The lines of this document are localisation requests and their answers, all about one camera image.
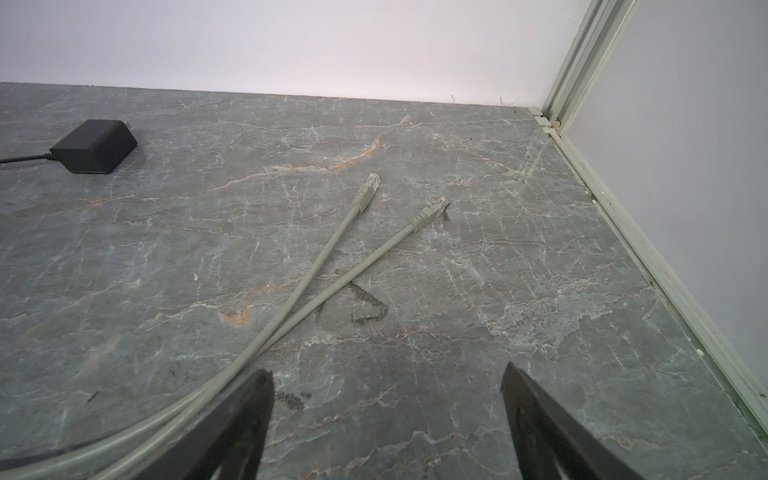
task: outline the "power adapter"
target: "power adapter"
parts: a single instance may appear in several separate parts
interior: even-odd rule
[[[50,154],[1,160],[0,164],[47,158],[73,174],[109,174],[136,147],[136,139],[119,120],[86,120],[51,147]]]

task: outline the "ethernet cable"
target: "ethernet cable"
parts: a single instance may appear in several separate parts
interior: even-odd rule
[[[95,476],[91,477],[91,480],[116,480],[120,478],[126,472],[129,472],[136,465],[139,465],[145,458],[151,455],[153,452],[161,448],[167,441],[171,440],[181,429],[186,426],[189,421],[194,419],[197,414],[215,397],[227,384],[234,378],[237,373],[242,370],[247,363],[251,360],[251,357],[257,356],[263,352],[266,348],[273,345],[277,340],[282,338],[289,330],[291,330],[302,319],[308,316],[315,308],[320,306],[323,302],[328,300],[334,293],[341,290],[347,283],[354,280],[355,277],[360,275],[366,268],[371,266],[379,258],[383,257],[385,253],[390,251],[395,245],[402,242],[408,235],[418,230],[421,230],[425,225],[432,222],[446,207],[448,201],[443,197],[436,204],[424,207],[422,211],[418,212],[410,221],[406,228],[400,230],[394,237],[387,240],[382,246],[380,246],[375,252],[367,256],[362,262],[358,263],[348,273],[339,278],[331,286],[327,287],[319,295],[310,300],[299,312],[291,316],[291,318],[283,325],[279,330],[275,327],[270,329],[271,325],[262,330],[261,333],[253,340],[253,342],[245,349],[245,351],[235,359],[226,370],[222,372],[222,376],[217,381],[203,391],[199,396],[192,400],[190,405],[173,420],[168,422],[159,432],[152,435],[146,442],[139,445],[133,452],[129,453],[122,459],[115,462],[112,466],[102,470]]]
[[[269,321],[268,324],[262,329],[259,336],[253,341],[254,343],[258,342],[259,346],[263,344],[264,341],[266,341],[269,336],[272,335],[272,333],[277,329],[277,327],[280,326],[283,320],[285,320],[288,312],[293,308],[294,305],[296,305],[296,301],[299,299],[301,294],[304,293],[304,290],[306,290],[312,278],[314,278],[317,271],[330,255],[331,250],[333,250],[334,246],[339,241],[339,238],[341,238],[344,230],[346,230],[352,221],[355,220],[357,215],[362,213],[371,203],[373,194],[379,187],[379,182],[379,176],[376,174],[370,174],[368,178],[366,178],[365,183],[360,187],[357,195],[355,196],[355,199],[353,200],[352,208],[349,210],[342,223],[333,233],[330,240],[328,240],[328,243],[326,243],[326,245],[320,251],[320,254],[317,256],[314,263],[312,263],[312,266],[310,266],[310,268],[307,270],[301,281],[299,281],[299,284],[296,285],[296,289],[294,289],[290,294],[288,300],[286,300],[286,302],[283,304],[280,310],[278,310],[271,321]],[[251,357],[253,356],[253,352],[248,353],[247,356],[246,353],[243,353],[243,355],[240,356],[240,358],[243,359],[243,362],[241,363],[244,364],[245,362],[252,360]],[[200,398],[200,395],[204,392],[208,392],[210,390],[210,392],[215,391],[218,393],[224,386],[229,383],[231,378],[234,377],[234,375],[231,375],[231,372],[233,372],[233,370],[225,369],[224,371],[215,375],[215,377],[212,379],[205,382],[194,392],[183,397],[181,400],[178,400],[160,412],[152,415],[151,417],[137,423],[136,425],[133,425],[125,430],[122,430],[121,432],[99,440],[98,442],[81,449],[67,452],[52,458],[47,458],[40,462],[24,465],[22,467],[4,470],[3,472],[0,472],[0,480],[34,480],[36,478],[47,478],[53,474],[63,472],[68,468],[97,458],[104,453],[109,452],[126,442],[129,442],[130,440],[140,437],[147,432],[153,431],[159,425],[163,425],[164,423],[168,422],[180,412],[184,411],[184,409],[187,408],[195,399]]]

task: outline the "black box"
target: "black box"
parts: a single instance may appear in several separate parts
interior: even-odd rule
[[[86,120],[51,147],[56,160],[73,174],[109,174],[136,147],[119,120]]]

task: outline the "gray marble surface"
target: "gray marble surface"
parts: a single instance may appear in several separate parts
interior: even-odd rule
[[[114,432],[225,367],[376,172],[310,293],[452,203],[258,362],[279,390],[260,478],[520,478],[509,360],[647,478],[766,477],[526,110],[0,84],[0,154],[45,151],[86,118],[138,139],[112,175],[0,167],[2,458]]]

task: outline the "baseboard trim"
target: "baseboard trim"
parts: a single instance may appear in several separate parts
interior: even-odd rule
[[[609,221],[614,224],[614,230],[624,237],[623,240],[683,317],[763,431],[768,432],[766,389],[568,138],[560,137],[554,128],[542,126],[542,129],[562,151],[577,177],[597,198]]]

